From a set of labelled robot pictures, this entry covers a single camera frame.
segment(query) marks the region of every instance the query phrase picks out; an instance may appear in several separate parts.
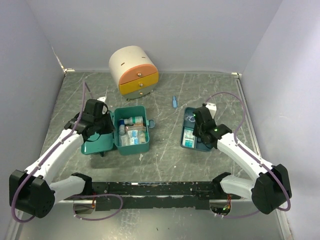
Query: yellow drawer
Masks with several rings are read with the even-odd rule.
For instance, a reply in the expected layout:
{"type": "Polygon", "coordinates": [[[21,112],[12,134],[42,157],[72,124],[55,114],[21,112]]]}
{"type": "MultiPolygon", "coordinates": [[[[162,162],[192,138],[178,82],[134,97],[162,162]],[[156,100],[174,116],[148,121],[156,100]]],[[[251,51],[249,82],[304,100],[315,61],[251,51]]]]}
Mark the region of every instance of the yellow drawer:
{"type": "Polygon", "coordinates": [[[138,91],[139,89],[143,89],[149,87],[153,84],[156,84],[159,80],[159,73],[155,72],[148,76],[141,77],[134,81],[130,81],[124,84],[119,85],[119,91],[122,95],[129,94],[134,91],[138,91]]]}

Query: white wall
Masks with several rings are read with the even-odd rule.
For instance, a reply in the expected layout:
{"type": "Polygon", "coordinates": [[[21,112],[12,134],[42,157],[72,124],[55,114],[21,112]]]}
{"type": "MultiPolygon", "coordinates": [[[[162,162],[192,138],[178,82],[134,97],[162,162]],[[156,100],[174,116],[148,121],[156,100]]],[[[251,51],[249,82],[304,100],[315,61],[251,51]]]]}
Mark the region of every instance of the white wall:
{"type": "Polygon", "coordinates": [[[65,68],[142,47],[161,71],[243,72],[282,0],[27,0],[65,68]]]}
{"type": "Polygon", "coordinates": [[[320,1],[284,0],[243,73],[263,156],[283,163],[295,239],[320,234],[320,1]]]}
{"type": "Polygon", "coordinates": [[[11,219],[9,176],[40,154],[63,71],[24,0],[0,3],[0,239],[11,219]]]}

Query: gray marble surface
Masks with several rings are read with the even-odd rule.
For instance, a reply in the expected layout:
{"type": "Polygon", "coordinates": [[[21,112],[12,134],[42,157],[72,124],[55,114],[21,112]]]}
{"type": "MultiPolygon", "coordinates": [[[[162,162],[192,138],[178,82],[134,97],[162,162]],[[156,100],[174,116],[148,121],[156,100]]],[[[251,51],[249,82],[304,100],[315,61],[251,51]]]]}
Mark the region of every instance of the gray marble surface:
{"type": "MultiPolygon", "coordinates": [[[[42,152],[56,140],[65,123],[80,110],[82,80],[85,80],[95,98],[106,94],[110,110],[125,106],[143,105],[147,118],[155,121],[150,129],[150,150],[140,155],[122,156],[117,150],[104,157],[83,155],[76,151],[55,177],[55,181],[79,172],[94,181],[210,181],[223,172],[248,178],[247,174],[227,155],[219,150],[201,152],[180,146],[185,107],[200,107],[212,94],[231,92],[239,95],[238,85],[231,74],[225,73],[161,73],[154,91],[142,98],[127,101],[118,91],[109,73],[70,72],[66,75],[52,114],[42,152]],[[176,96],[178,108],[172,107],[176,96]]],[[[232,96],[219,95],[215,120],[234,130],[242,119],[241,104],[232,96]]],[[[253,142],[245,122],[239,139],[253,149],[253,142]]]]}

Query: robotic arm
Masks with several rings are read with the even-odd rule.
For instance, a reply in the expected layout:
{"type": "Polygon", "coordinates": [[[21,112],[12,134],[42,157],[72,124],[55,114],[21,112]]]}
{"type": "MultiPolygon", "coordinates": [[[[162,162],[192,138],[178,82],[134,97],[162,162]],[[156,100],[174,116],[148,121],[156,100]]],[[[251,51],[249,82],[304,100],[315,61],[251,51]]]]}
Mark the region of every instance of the robotic arm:
{"type": "MultiPolygon", "coordinates": [[[[52,183],[52,181],[60,167],[90,136],[95,133],[100,135],[110,134],[114,131],[110,113],[109,111],[103,111],[104,108],[108,109],[104,102],[89,99],[86,102],[75,131],[67,140],[62,142],[65,136],[71,133],[79,113],[64,126],[64,130],[59,138],[35,163],[27,167],[25,171],[16,170],[11,174],[9,178],[10,205],[13,204],[14,195],[22,181],[29,176],[29,173],[31,173],[35,167],[39,166],[44,156],[59,142],[62,144],[50,155],[41,168],[30,176],[30,179],[22,187],[18,194],[15,208],[38,218],[43,218],[49,213],[54,204],[61,200],[73,195],[93,194],[92,178],[80,173],[74,173],[62,181],[54,183],[52,183]]],[[[274,166],[272,163],[260,158],[239,140],[235,142],[235,136],[227,126],[224,124],[216,125],[214,121],[216,110],[216,105],[208,103],[203,104],[202,107],[197,108],[193,112],[195,118],[193,134],[201,138],[205,144],[210,144],[230,156],[248,173],[251,180],[238,178],[225,172],[213,180],[215,186],[212,190],[213,194],[217,196],[221,193],[234,194],[252,199],[255,206],[262,213],[271,213],[286,201],[286,197],[270,173],[262,167],[262,164],[272,170],[291,198],[287,169],[281,164],[274,166]],[[260,164],[240,149],[238,147],[239,144],[251,155],[258,158],[260,164]]],[[[130,189],[136,187],[139,188],[139,183],[132,184],[130,189]]],[[[194,194],[195,192],[191,188],[188,195],[194,194]]]]}

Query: medicine box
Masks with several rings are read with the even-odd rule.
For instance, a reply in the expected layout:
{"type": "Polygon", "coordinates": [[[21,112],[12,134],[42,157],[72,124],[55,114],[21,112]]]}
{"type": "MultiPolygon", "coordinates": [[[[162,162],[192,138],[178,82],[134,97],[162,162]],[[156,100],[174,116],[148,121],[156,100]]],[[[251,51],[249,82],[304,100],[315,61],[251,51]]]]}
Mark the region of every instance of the medicine box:
{"type": "Polygon", "coordinates": [[[209,152],[213,148],[212,145],[206,145],[203,143],[201,137],[191,135],[191,132],[193,132],[196,123],[193,114],[194,110],[196,109],[193,107],[186,107],[184,109],[180,146],[186,149],[209,152]]]}
{"type": "Polygon", "coordinates": [[[145,153],[150,148],[149,128],[154,127],[153,120],[147,120],[146,108],[140,106],[129,106],[120,107],[115,109],[114,112],[110,111],[113,125],[115,130],[110,134],[99,134],[92,135],[88,140],[81,146],[81,152],[84,155],[99,154],[117,149],[121,155],[131,155],[145,153]],[[146,126],[145,132],[145,143],[129,146],[120,146],[119,144],[119,125],[120,119],[128,119],[130,117],[143,117],[143,123],[146,126]]]}

